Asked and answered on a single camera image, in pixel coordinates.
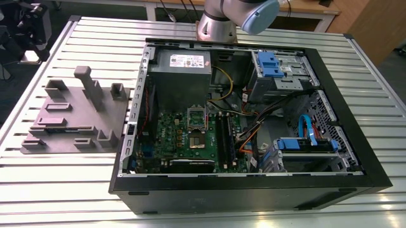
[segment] ram slot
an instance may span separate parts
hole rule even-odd
[[[233,150],[233,136],[232,136],[232,124],[231,124],[231,117],[222,116],[222,125],[224,125],[224,140],[225,140],[225,154],[227,154],[227,164],[228,166],[232,165],[235,161],[235,150]]]
[[[218,114],[214,118],[214,136],[216,136],[216,154],[218,167],[227,168],[227,144],[224,136],[222,116]]]

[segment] floor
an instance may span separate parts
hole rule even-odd
[[[56,11],[48,1],[50,9],[52,21],[52,37],[48,41],[48,47],[54,43],[54,40],[64,28],[65,22],[70,15],[81,15],[88,17],[104,17],[118,19],[146,19],[146,13],[142,7],[114,6],[101,4],[85,4],[64,2],[61,10]],[[181,9],[168,9],[177,19],[177,22],[188,22],[185,11]],[[194,14],[189,12],[190,20],[194,21]],[[170,21],[161,8],[156,9],[156,18],[160,21]],[[9,112],[24,92],[24,89],[30,81],[30,78],[37,70],[36,65],[7,65],[7,70],[11,74],[11,80],[0,80],[0,126],[2,125]],[[391,85],[393,91],[397,93],[400,99],[406,103],[406,57],[400,57],[395,52],[389,54],[384,62],[377,66],[377,69]]]

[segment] motherboard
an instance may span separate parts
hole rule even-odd
[[[245,156],[236,157],[233,149],[240,132],[235,114],[206,114],[197,107],[186,112],[158,113],[154,143],[140,147],[138,172],[247,172]]]

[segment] power supply label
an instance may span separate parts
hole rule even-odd
[[[202,56],[170,55],[170,67],[204,68]]]

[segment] workbench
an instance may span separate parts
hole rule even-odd
[[[162,8],[160,0],[58,0],[60,2],[81,2],[81,3],[97,3],[108,5],[124,5],[124,6],[141,6],[146,11],[146,20],[156,21],[156,8]],[[169,9],[184,9],[180,0],[162,0],[164,6]],[[196,10],[204,10],[204,0],[192,0]],[[291,14],[288,15],[288,4],[280,5],[279,17],[317,19],[319,22],[315,27],[315,32],[325,32],[333,17],[339,15],[340,10],[335,6],[333,2],[328,7],[323,7],[313,0],[289,0],[291,2]],[[188,0],[184,0],[184,4],[188,10],[193,10]]]
[[[49,79],[66,86],[77,65],[101,86],[133,89],[144,39],[193,40],[194,25],[72,17],[0,131],[0,226],[49,227],[393,227],[406,224],[406,107],[356,42],[340,34],[267,30],[240,43],[316,48],[392,187],[319,211],[134,215],[108,194],[113,153],[19,153]]]

